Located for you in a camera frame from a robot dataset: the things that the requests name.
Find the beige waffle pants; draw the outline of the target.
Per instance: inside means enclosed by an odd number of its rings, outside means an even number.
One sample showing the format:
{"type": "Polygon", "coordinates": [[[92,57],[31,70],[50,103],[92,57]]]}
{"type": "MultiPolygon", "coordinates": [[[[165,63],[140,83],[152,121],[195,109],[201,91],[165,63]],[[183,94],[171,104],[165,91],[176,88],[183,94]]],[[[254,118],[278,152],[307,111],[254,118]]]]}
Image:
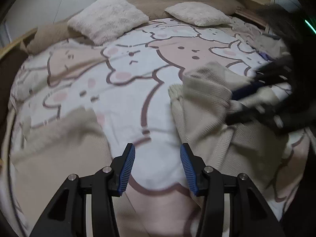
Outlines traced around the beige waffle pants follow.
{"type": "Polygon", "coordinates": [[[228,126],[229,113],[277,101],[270,88],[234,101],[232,92],[248,82],[217,63],[187,72],[181,84],[168,89],[176,128],[207,165],[231,176],[246,173],[267,199],[291,201],[303,176],[309,138],[304,133],[278,137],[259,122],[228,126]]]}

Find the pile of unfolded clothes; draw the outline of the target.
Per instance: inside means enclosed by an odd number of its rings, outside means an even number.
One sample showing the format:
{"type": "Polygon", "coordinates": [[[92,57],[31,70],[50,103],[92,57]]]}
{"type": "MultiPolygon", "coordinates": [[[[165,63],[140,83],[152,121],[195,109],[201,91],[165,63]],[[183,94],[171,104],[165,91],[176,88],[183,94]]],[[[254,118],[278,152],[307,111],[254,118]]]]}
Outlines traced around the pile of unfolded clothes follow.
{"type": "Polygon", "coordinates": [[[273,59],[289,55],[289,51],[282,39],[275,40],[266,36],[258,27],[246,23],[239,18],[230,19],[232,31],[238,34],[248,45],[258,52],[266,53],[273,59]]]}

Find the folded beige waffle garment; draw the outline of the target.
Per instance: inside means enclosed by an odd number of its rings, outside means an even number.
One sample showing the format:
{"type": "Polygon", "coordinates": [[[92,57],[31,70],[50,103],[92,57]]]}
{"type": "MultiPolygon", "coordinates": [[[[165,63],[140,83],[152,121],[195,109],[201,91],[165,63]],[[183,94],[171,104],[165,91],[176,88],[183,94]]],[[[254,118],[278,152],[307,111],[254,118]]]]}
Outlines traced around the folded beige waffle garment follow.
{"type": "MultiPolygon", "coordinates": [[[[18,203],[31,226],[70,174],[94,175],[110,166],[108,140],[93,110],[79,108],[63,119],[37,130],[23,129],[23,150],[11,157],[18,203]]],[[[125,192],[113,197],[119,236],[146,236],[147,232],[125,192]]],[[[92,197],[86,196],[86,236],[93,236],[92,197]]]]}

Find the small white fluffy pillow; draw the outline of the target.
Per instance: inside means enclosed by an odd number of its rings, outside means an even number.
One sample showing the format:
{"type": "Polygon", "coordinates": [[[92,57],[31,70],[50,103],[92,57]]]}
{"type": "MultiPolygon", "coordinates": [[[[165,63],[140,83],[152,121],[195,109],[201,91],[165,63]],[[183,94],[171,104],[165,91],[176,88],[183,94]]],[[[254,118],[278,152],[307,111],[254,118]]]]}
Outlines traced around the small white fluffy pillow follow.
{"type": "Polygon", "coordinates": [[[218,26],[230,23],[222,11],[200,2],[183,2],[167,7],[165,12],[185,23],[198,26],[218,26]]]}

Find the bear print bed cover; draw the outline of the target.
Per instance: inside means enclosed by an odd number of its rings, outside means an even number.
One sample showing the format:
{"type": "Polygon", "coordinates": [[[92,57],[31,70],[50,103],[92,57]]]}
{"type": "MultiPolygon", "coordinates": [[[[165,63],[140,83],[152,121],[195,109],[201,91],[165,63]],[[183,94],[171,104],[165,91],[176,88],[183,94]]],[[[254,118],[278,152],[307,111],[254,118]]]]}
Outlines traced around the bear print bed cover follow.
{"type": "Polygon", "coordinates": [[[73,110],[93,110],[110,147],[128,142],[136,159],[126,195],[149,236],[186,236],[199,209],[181,166],[180,136],[168,89],[206,63],[251,77],[265,60],[242,40],[216,28],[166,18],[137,28],[84,55],[44,51],[22,66],[12,89],[18,108],[13,154],[23,129],[37,130],[73,110]]]}

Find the large white fluffy pillow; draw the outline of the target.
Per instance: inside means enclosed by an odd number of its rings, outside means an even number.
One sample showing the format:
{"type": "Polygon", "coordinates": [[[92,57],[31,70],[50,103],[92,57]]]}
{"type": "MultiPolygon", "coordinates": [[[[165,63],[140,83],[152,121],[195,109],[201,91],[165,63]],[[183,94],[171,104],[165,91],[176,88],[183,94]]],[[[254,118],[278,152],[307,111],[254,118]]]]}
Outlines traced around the large white fluffy pillow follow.
{"type": "Polygon", "coordinates": [[[97,0],[68,20],[68,27],[102,45],[148,21],[146,14],[126,0],[97,0]]]}

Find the wooden side shelf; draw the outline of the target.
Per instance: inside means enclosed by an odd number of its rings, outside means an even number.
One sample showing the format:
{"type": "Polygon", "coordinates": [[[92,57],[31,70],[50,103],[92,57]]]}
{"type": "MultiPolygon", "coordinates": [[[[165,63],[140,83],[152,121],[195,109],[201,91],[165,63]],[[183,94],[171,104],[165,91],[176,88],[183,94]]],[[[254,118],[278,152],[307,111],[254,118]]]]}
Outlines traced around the wooden side shelf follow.
{"type": "Polygon", "coordinates": [[[13,40],[10,44],[6,45],[4,48],[1,48],[0,59],[3,59],[11,50],[13,50],[16,47],[28,53],[26,47],[31,42],[31,40],[33,40],[37,31],[38,31],[38,28],[31,29],[24,35],[13,40]]]}

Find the long beige bolster blanket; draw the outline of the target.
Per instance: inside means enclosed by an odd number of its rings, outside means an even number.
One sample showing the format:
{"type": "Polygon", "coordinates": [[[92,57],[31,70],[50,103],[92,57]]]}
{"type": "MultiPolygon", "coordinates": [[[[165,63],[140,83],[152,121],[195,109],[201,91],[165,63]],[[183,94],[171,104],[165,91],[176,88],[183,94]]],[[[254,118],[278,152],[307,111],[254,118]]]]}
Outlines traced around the long beige bolster blanket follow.
{"type": "Polygon", "coordinates": [[[236,0],[97,0],[62,22],[38,28],[27,51],[86,55],[95,45],[168,16],[198,27],[227,25],[237,7],[236,0]]]}

